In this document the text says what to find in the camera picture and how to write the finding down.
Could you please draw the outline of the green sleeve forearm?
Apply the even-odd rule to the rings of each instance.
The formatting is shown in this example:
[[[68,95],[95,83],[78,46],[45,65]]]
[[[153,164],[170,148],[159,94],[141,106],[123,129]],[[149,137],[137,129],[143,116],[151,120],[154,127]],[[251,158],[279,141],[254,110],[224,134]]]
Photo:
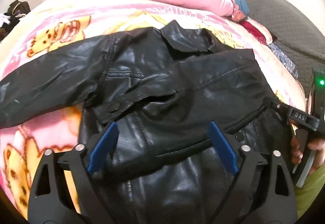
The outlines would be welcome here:
[[[295,187],[297,216],[300,218],[315,201],[325,181],[325,166],[321,166],[315,172],[306,177],[301,188]]]

